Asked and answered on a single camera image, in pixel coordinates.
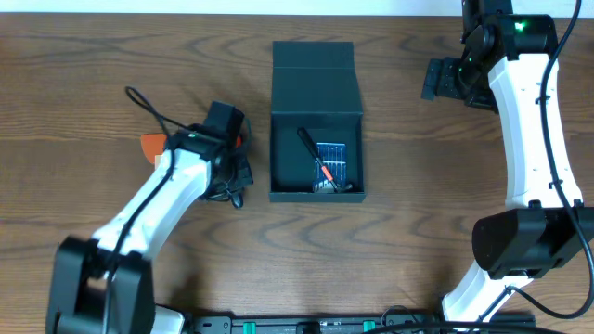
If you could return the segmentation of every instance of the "tabletop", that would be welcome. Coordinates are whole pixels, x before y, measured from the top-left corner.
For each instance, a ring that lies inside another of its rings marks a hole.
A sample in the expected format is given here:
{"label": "tabletop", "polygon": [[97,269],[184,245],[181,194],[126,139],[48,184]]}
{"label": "tabletop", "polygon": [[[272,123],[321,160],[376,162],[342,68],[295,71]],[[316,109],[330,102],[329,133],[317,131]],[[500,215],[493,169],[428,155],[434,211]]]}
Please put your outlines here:
{"label": "tabletop", "polygon": [[[566,20],[558,20],[563,32]],[[154,263],[157,302],[235,315],[435,309],[472,263],[471,230],[503,212],[499,117],[420,99],[430,58],[459,57],[460,18],[0,15],[0,332],[42,332],[57,245],[89,238],[152,171],[139,137],[160,131],[123,93],[202,122],[211,101],[252,121],[255,179],[245,207],[193,204]],[[594,21],[560,59],[567,151],[594,200]],[[272,42],[352,41],[364,104],[362,204],[270,203]],[[580,252],[526,289],[560,312],[588,292]],[[594,330],[543,315],[541,327]]]}

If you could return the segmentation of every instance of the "red and black screwdriver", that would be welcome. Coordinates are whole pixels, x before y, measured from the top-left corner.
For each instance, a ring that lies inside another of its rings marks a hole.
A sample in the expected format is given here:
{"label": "red and black screwdriver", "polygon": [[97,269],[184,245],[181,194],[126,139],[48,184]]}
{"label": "red and black screwdriver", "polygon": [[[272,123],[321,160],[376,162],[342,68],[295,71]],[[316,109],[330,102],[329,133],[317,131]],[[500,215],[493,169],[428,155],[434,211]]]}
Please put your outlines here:
{"label": "red and black screwdriver", "polygon": [[324,164],[322,157],[320,157],[319,153],[317,153],[316,144],[314,143],[314,140],[312,140],[312,137],[307,133],[307,130],[301,127],[297,129],[297,135],[299,135],[309,153],[317,161],[317,164],[319,164],[319,166],[321,167],[322,172],[324,173],[330,184],[334,187],[334,192],[344,192],[353,188],[353,185],[351,184],[348,184],[345,187],[340,187],[336,184],[336,182],[334,181],[334,177],[332,176],[332,173]]}

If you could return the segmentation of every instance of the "white object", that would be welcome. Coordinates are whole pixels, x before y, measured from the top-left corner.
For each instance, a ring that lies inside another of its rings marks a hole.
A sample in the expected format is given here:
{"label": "white object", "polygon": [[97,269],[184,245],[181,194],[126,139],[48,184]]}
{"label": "white object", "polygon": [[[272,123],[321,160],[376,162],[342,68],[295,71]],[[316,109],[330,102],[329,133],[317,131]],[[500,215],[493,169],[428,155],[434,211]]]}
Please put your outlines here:
{"label": "white object", "polygon": [[181,334],[185,321],[179,312],[157,306],[150,334]]}
{"label": "white object", "polygon": [[[549,160],[545,150],[540,118],[540,96],[543,72],[549,62],[546,54],[523,54],[519,60],[501,59],[489,72],[489,85],[497,102],[503,142],[508,164],[508,210],[528,208],[531,200],[540,200],[543,208],[562,207],[553,187]],[[553,156],[562,182],[563,192],[570,203],[582,200],[582,193],[572,175],[565,141],[559,104],[557,101],[557,71],[555,63],[549,76],[547,94],[547,120]],[[493,280],[475,261],[458,286],[442,300],[444,318],[449,321],[478,321],[507,286],[522,288],[532,281],[527,276],[505,276]],[[506,296],[485,319],[491,316],[511,296]]]}
{"label": "white object", "polygon": [[[187,207],[208,189],[211,163],[201,159],[200,154],[183,149],[177,149],[174,154],[173,177],[136,217],[130,234],[123,243],[121,254],[138,251],[144,259],[152,260]],[[99,240],[100,248],[113,251],[123,225],[165,176],[170,162],[171,153],[165,150],[159,167],[130,202],[109,223],[93,234],[93,238]]]}
{"label": "white object", "polygon": [[[512,5],[516,14],[569,18],[575,0],[513,0]],[[445,0],[3,0],[0,12],[461,16],[462,5]],[[584,2],[580,16],[594,17],[592,2]]]}
{"label": "white object", "polygon": [[[522,288],[532,282],[527,276],[506,276],[491,279],[489,274],[474,261],[458,286],[442,300],[446,321],[478,321],[479,316],[499,297],[507,286]],[[495,312],[511,297],[505,296],[487,315],[483,322],[489,322]]]}
{"label": "white object", "polygon": [[[531,200],[540,200],[543,208],[562,207],[552,181],[549,160],[540,122],[540,81],[549,62],[546,54],[522,54],[516,61],[501,59],[489,72],[489,85],[501,118],[503,143],[508,164],[508,194],[505,206],[509,209],[527,208]],[[567,160],[563,129],[557,101],[557,71],[555,63],[547,85],[547,119],[550,142],[557,164],[562,188],[570,203],[582,200]]]}

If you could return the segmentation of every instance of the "black box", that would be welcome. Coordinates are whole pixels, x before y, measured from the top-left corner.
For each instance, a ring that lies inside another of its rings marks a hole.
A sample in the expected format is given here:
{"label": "black box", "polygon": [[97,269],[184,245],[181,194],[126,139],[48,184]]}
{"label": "black box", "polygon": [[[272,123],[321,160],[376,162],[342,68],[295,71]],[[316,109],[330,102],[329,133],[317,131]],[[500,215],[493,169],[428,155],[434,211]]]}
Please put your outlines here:
{"label": "black box", "polygon": [[[362,202],[363,106],[353,43],[274,42],[270,126],[271,202]],[[315,162],[297,129],[346,145],[346,193],[314,193]]]}

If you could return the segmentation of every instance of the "green indicator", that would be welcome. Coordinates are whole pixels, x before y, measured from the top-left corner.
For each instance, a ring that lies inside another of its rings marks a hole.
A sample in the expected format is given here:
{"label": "green indicator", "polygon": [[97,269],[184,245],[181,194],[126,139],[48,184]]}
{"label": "green indicator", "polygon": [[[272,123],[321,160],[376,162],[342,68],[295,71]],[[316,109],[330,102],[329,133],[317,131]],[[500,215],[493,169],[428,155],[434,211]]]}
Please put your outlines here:
{"label": "green indicator", "polygon": [[243,323],[243,334],[256,334],[256,323]]}
{"label": "green indicator", "polygon": [[370,331],[372,329],[375,329],[375,321],[372,320],[367,320],[363,322],[363,331]]}

